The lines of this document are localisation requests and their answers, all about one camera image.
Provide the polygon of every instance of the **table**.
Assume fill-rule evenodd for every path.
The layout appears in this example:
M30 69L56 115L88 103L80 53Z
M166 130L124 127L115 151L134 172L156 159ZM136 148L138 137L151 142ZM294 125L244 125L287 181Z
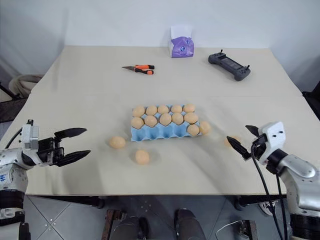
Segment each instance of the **table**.
M284 150L320 167L320 123L269 49L224 49L251 74L236 82L208 63L219 48L197 48L193 58L172 59L164 47L67 46L32 93L0 142L4 148L27 119L40 127L40 138L74 127L88 131L62 141L65 152L91 149L84 159L64 167L29 170L30 195L265 194L252 162L224 145L238 136L247 148L254 136L245 125L283 121ZM121 66L155 65L155 75ZM130 139L131 109L136 105L194 103L207 136L130 142L108 146L112 136ZM18 141L12 147L19 146ZM151 155L137 165L137 149ZM271 194L275 177L262 167Z

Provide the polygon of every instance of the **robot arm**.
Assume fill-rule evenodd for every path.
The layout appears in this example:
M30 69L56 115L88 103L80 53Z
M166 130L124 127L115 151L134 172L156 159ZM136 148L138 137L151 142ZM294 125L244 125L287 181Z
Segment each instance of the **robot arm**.
M286 187L293 238L320 239L319 171L311 163L281 150L286 140L282 122L246 127L257 137L252 143L256 159L269 172L278 174ZM232 137L227 139L245 160L251 158L240 142Z
M65 155L60 142L85 131L85 128L70 128L55 132L55 137L39 140L39 127L29 120L20 133L22 147L0 151L0 240L30 239L23 210L28 186L27 170L36 165L62 167L84 158L90 150Z

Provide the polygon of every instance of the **tiled floor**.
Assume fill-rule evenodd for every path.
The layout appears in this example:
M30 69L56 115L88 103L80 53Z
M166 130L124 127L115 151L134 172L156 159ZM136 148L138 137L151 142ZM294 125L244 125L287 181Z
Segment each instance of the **tiled floor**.
M0 139L10 123L0 123ZM233 207L233 196L121 196L107 198L103 209L57 201L53 199L25 196L25 221L29 223L32 240L100 240L107 209L121 209L127 216L146 217L150 226L150 237L156 240L174 240L174 212L187 208L197 217L207 240L216 240L216 231L236 220L254 220L259 240L279 239L273 218L266 216L257 204L238 211ZM282 218L279 204L276 208L279 225ZM237 234L237 225L228 226L218 234L219 240L245 239Z

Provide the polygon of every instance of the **white cable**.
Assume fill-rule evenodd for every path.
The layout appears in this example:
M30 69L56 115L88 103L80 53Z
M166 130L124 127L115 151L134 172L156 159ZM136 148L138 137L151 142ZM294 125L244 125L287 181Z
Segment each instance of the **white cable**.
M224 229L225 227L228 227L228 226L230 226L230 225L232 225L232 224L235 224L235 223L238 223L238 222L241 222L241 221L242 221L242 220L237 220L237 221L228 223L228 224L224 225L223 227L221 227L218 231L215 232L215 238L216 238L216 240L218 240L218 236L217 236L218 232L220 232L220 231L221 231L222 229Z

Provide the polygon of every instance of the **white wall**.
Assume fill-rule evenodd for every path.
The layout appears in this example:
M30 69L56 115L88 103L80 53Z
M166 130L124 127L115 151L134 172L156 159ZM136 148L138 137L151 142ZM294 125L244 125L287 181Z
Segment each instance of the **white wall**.
M310 91L320 80L319 9L319 0L0 0L0 56L44 73L64 45L166 46L169 26L186 23L197 47L271 48Z

